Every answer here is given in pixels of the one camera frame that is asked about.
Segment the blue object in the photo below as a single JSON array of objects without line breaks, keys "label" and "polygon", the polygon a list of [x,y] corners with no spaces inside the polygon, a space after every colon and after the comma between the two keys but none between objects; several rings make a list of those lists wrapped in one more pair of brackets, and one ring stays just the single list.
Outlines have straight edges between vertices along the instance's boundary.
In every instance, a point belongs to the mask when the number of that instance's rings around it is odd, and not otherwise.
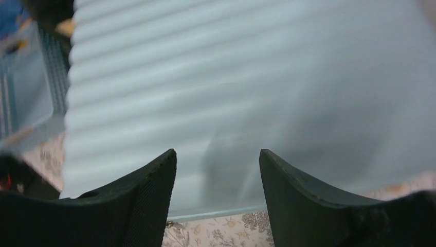
[{"label": "blue object", "polygon": [[0,40],[17,32],[29,17],[17,0],[0,0]]},{"label": "blue object", "polygon": [[60,44],[36,23],[1,41],[0,152],[21,154],[59,135],[68,86]]}]

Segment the corrugated panel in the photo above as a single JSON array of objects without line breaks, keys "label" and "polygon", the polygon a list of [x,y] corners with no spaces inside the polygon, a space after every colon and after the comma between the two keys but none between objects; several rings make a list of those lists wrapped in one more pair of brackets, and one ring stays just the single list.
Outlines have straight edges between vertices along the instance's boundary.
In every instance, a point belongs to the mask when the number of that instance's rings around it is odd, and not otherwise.
[{"label": "corrugated panel", "polygon": [[417,2],[75,4],[63,197],[169,148],[173,219],[264,208],[261,148],[350,191],[431,168],[416,147],[436,142],[435,37]]}]

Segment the floor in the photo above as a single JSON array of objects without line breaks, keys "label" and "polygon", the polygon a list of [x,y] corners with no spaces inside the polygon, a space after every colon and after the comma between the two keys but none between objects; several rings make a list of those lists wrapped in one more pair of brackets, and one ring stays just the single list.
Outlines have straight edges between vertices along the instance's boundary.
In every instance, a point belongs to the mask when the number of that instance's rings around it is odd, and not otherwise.
[{"label": "floor", "polygon": [[[54,186],[63,185],[61,169],[64,160],[64,134],[41,143],[24,159]],[[425,172],[416,179],[364,194],[389,200],[420,189],[436,188],[436,172]],[[165,230],[163,247],[268,247],[274,246],[268,213],[240,214],[206,220],[175,223]]]}]

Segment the black object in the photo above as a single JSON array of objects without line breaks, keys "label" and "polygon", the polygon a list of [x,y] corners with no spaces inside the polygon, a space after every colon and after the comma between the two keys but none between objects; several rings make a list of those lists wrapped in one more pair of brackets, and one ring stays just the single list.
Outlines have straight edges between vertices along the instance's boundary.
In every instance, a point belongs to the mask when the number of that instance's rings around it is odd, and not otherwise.
[{"label": "black object", "polygon": [[77,199],[44,201],[0,191],[0,239],[9,246],[160,247],[176,163],[170,149]]},{"label": "black object", "polygon": [[46,182],[26,162],[17,160],[11,154],[1,154],[0,181],[2,187],[6,187],[5,184],[8,180],[11,182],[9,188],[11,191],[37,199],[53,200],[59,198],[59,191]]},{"label": "black object", "polygon": [[56,32],[56,26],[72,18],[74,0],[21,0],[21,3],[38,26],[61,43],[68,55],[71,50],[70,39]]},{"label": "black object", "polygon": [[269,150],[259,158],[276,247],[436,246],[436,193],[379,201],[333,187]]}]

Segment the white surface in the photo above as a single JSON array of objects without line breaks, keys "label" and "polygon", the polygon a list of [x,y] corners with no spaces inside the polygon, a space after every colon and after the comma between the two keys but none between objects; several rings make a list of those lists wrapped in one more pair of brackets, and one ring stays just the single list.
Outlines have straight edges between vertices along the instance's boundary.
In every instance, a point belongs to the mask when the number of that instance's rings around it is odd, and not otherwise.
[{"label": "white surface", "polygon": [[436,40],[415,1],[76,7],[63,197],[169,148],[174,219],[263,208],[261,148],[349,191],[434,166]]}]

